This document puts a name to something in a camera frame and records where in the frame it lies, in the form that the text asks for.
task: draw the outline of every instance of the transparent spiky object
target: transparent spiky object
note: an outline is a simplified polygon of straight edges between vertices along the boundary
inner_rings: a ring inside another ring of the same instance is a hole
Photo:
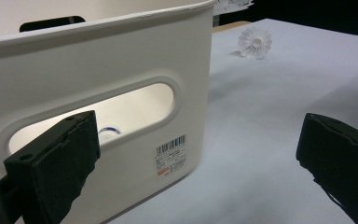
[[[267,30],[251,27],[242,32],[238,48],[243,57],[263,59],[271,49],[271,35]]]

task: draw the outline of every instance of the white table surface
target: white table surface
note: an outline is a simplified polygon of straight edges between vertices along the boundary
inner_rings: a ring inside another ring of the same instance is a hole
[[[272,35],[264,60],[237,52],[251,26]],[[358,129],[358,36],[272,20],[213,34],[200,165],[110,223],[353,223],[296,160],[307,112]]]

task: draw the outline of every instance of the barcode label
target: barcode label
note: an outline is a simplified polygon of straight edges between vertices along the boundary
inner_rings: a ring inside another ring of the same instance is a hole
[[[181,147],[186,144],[186,135],[182,135],[178,138],[173,139],[172,141],[165,143],[159,147],[156,148],[157,150],[157,156],[163,155],[165,152],[170,151],[171,149],[175,147]]]
[[[186,135],[156,147],[156,152],[156,174],[163,178],[176,173],[186,166]]]

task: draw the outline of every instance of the bin rim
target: bin rim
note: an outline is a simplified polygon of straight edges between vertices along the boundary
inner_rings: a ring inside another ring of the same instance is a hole
[[[53,38],[63,35],[74,35],[85,33],[95,29],[103,29],[113,25],[120,25],[126,21],[136,21],[149,17],[164,16],[183,11],[206,9],[214,6],[215,0],[206,0],[200,3],[185,5],[180,7],[168,7],[157,10],[135,12],[123,16],[100,19],[96,21],[86,21],[71,25],[52,27],[48,29],[35,30],[31,32],[16,33],[10,35],[0,35],[0,48],[3,46],[18,45],[30,41],[39,41],[47,38]]]

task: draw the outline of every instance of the white plastic bin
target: white plastic bin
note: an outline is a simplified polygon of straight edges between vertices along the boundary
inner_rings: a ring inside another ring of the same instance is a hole
[[[0,178],[10,153],[86,109],[121,134],[103,137],[64,223],[100,223],[188,174],[202,148],[213,2],[0,1]],[[73,16],[85,22],[19,33]]]

